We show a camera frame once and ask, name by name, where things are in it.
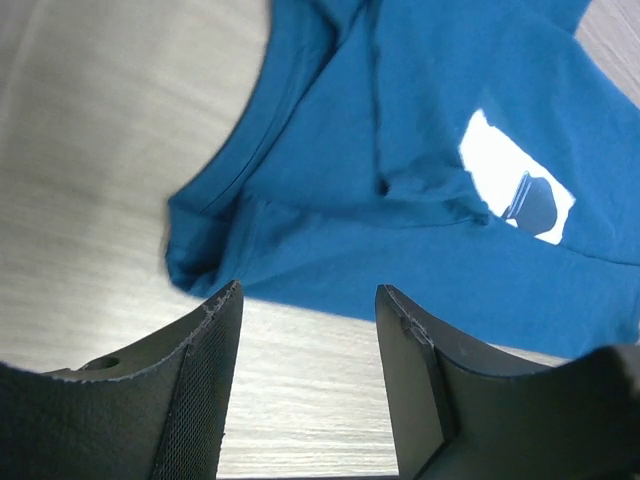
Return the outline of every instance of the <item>black plastic part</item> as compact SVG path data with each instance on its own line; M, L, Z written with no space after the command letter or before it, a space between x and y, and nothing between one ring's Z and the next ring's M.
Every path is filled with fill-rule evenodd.
M0 364L0 478L215 478L242 301L229 284L77 371Z
M216 478L242 301L231 283L79 370L0 364L0 478ZM638 347L549 368L460 332L393 287L379 288L376 311L399 478L634 478Z
M464 334L393 287L379 288L376 306L400 478L633 478L638 347L548 368Z

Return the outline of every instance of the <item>white patch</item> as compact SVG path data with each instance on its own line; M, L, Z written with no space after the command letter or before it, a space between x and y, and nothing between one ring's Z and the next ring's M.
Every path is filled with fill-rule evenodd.
M553 198L547 199L547 204L540 210L549 217L548 211L553 210L553 204L555 204L557 218L555 223L551 221L548 230L545 229L535 237L553 245L560 243L564 226L569 218L569 210L575 203L574 196L546 168L527 155L501 130L490 126L482 110L475 112L469 120L469 126L460 143L460 154L465 169L473 177L478 194L498 217L503 216L505 211L513 209L513 204L518 204L515 198L516 192L527 173L528 178L548 185L547 188L550 186ZM527 189L521 188L520 193L522 192L526 197ZM506 222L525 229L514 219L506 219Z

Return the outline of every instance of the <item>printed graphic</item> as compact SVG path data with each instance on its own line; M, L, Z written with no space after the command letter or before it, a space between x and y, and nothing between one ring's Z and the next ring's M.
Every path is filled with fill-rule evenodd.
M473 114L460 143L465 169L491 211L510 225L557 245L573 195L496 127L482 110Z

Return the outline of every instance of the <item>wrinkled fabric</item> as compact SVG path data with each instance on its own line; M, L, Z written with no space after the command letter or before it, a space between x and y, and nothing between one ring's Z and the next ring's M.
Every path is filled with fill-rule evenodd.
M640 320L640 116L585 0L275 0L260 78L169 200L171 281L372 320L377 285L575 357Z

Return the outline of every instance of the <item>light wood grain surface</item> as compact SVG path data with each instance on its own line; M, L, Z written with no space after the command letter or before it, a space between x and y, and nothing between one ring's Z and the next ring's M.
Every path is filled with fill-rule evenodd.
M640 99L640 4L579 39ZM0 0L0 359L79 367L197 301L162 265L164 203L258 75L264 0ZM374 326L248 301L220 473L393 473Z

